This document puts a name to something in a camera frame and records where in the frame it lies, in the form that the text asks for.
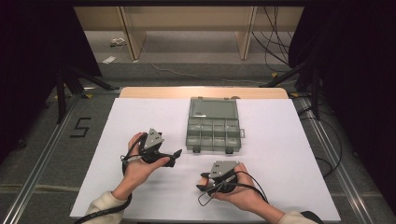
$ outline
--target wrist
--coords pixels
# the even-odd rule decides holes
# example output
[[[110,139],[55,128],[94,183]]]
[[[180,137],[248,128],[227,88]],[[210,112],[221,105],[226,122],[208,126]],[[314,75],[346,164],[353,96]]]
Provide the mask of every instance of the wrist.
[[[120,184],[111,192],[111,194],[114,198],[125,201],[135,188],[135,184],[122,180]]]
[[[285,215],[284,212],[273,207],[271,204],[266,203],[264,200],[261,200],[259,203],[257,203],[250,210],[250,212],[264,218],[269,223],[278,223],[279,220]]]
[[[269,205],[262,198],[260,198],[260,199],[252,201],[252,203],[250,204],[250,207],[248,208],[248,211],[252,212],[254,214],[258,214],[258,213],[260,213],[260,211],[262,209],[266,209],[268,206],[271,206],[271,205]]]

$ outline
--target white tabletop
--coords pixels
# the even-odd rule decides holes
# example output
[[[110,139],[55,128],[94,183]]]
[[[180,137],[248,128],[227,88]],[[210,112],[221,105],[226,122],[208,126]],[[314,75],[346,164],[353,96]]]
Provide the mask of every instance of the white tabletop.
[[[84,216],[92,200],[113,190],[122,179],[120,155],[138,132],[154,128],[165,139],[162,153],[183,149],[174,168],[155,171],[134,191],[124,218],[147,222],[262,222],[230,203],[212,200],[202,207],[195,187],[200,173],[214,161],[241,161],[261,184],[269,203],[279,209],[316,213],[325,222],[340,217],[321,176],[291,100],[237,100],[239,122],[245,129],[240,152],[233,155],[186,150],[190,99],[116,99],[71,217]]]

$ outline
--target metal rail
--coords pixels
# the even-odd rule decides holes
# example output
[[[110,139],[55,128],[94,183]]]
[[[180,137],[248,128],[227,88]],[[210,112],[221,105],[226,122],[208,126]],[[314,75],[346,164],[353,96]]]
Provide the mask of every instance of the metal rail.
[[[310,106],[308,100],[302,100],[303,107]],[[311,117],[314,117],[311,111],[307,112]],[[335,147],[332,144],[329,136],[327,135],[326,131],[324,130],[322,123],[320,120],[310,120],[312,127],[314,128],[315,133],[317,134],[318,140],[323,146],[323,149],[330,159],[330,163],[334,167],[337,162],[340,160],[339,153],[335,150]],[[371,224],[374,223],[373,219],[371,218],[369,212],[367,211],[366,204],[363,198],[360,196],[358,190],[356,189],[355,185],[352,182],[349,174],[347,173],[346,168],[344,167],[343,163],[340,162],[340,165],[335,170],[337,175],[338,181],[343,189],[349,203],[358,219],[359,223],[361,224]]]
[[[71,98],[69,106],[67,107],[66,114],[64,119],[61,123],[57,124],[54,131],[52,132],[51,137],[49,138],[48,143],[44,147],[43,151],[41,152],[40,157],[38,158],[35,167],[33,168],[32,172],[29,174],[26,182],[23,184],[20,193],[18,194],[17,198],[14,200],[13,204],[8,209],[8,213],[4,220],[4,224],[11,224],[11,223],[18,223],[21,218],[21,215],[29,203],[29,200],[35,190],[35,186],[37,185],[40,177],[45,171],[48,162],[53,154],[53,151],[58,146],[58,143],[62,137],[64,132],[64,128],[67,125],[73,109],[77,104],[80,95],[74,95]]]

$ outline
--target person's right hand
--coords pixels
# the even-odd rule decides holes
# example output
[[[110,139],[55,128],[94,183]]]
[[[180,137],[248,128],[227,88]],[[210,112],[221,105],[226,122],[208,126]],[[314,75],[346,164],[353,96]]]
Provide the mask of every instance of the person's right hand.
[[[243,163],[235,166],[233,170],[237,173],[242,171],[247,173],[248,170]],[[246,184],[254,187],[253,180],[249,175],[237,173],[238,183]],[[233,203],[241,210],[252,212],[259,217],[264,218],[269,223],[278,223],[279,220],[285,215],[284,212],[271,206],[253,189],[237,186],[230,193],[217,192],[212,194],[213,198],[222,201]]]
[[[235,168],[233,168],[233,170],[236,173],[239,171],[242,171],[245,173],[248,172],[247,168],[245,167],[244,163],[242,163],[242,162],[239,163],[239,165],[235,166]],[[250,186],[254,187],[253,180],[251,179],[250,176],[243,174],[243,173],[237,173],[236,176],[238,177],[238,183],[246,184],[246,185],[250,185]],[[230,193],[217,192],[217,193],[214,193],[212,196],[215,199],[233,203],[239,209],[244,210],[244,211],[252,211],[252,208],[254,206],[257,206],[258,204],[264,202],[262,197],[253,189],[248,189],[248,188],[239,187],[239,186],[237,186]]]

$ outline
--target plastic storage box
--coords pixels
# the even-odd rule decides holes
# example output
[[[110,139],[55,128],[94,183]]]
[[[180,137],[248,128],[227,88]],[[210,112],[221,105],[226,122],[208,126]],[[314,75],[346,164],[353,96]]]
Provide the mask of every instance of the plastic storage box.
[[[238,152],[241,133],[235,99],[191,98],[187,150]]]

